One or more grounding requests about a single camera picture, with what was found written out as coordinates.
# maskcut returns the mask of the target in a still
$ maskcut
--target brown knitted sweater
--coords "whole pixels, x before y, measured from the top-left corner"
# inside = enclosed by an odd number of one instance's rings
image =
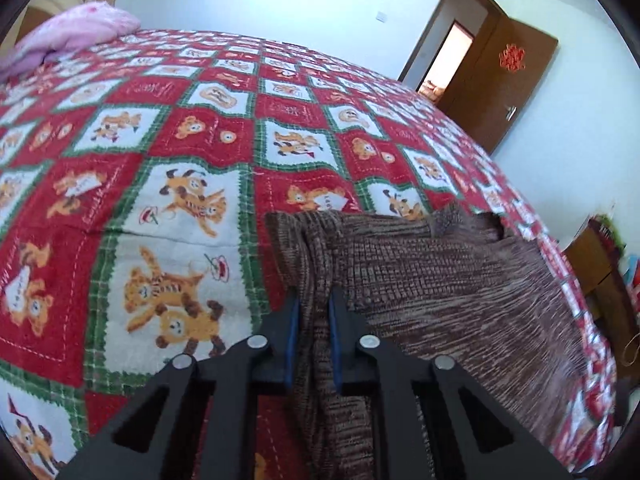
[[[334,388],[332,285],[405,353],[455,357],[550,443],[585,363],[569,306],[535,242],[457,205],[417,222],[336,212],[274,213],[266,221],[284,282],[300,292],[293,404],[317,478],[374,477],[367,402]]]

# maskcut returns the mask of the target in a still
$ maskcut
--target pink blanket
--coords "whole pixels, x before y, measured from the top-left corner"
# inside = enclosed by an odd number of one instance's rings
[[[0,59],[0,83],[30,72],[44,61],[113,41],[140,28],[140,20],[107,2],[91,2],[54,16],[22,38]]]

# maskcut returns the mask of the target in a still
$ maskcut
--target bedspread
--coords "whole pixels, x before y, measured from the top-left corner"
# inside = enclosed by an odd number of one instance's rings
[[[0,422],[53,478],[173,355],[215,356],[283,286],[272,211],[421,219],[457,200],[536,239],[587,374],[551,451],[608,451],[615,367],[535,211],[402,84],[301,46],[142,30],[45,65],[0,105]],[[256,478],[306,478],[281,399],[261,398]]]

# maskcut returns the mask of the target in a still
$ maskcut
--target wooden cabinet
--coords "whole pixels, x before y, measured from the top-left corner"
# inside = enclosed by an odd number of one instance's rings
[[[618,272],[617,257],[606,249],[598,232],[599,224],[590,221],[564,254],[574,268],[596,326],[611,344],[618,378],[629,377],[632,386],[636,386],[640,383],[640,359],[631,366],[624,363],[633,360],[640,343],[635,339],[626,353],[625,347],[640,329]]]

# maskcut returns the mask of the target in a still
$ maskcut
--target window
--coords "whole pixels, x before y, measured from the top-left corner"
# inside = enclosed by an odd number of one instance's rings
[[[458,22],[453,22],[418,92],[437,102],[453,79],[473,41],[471,33]]]

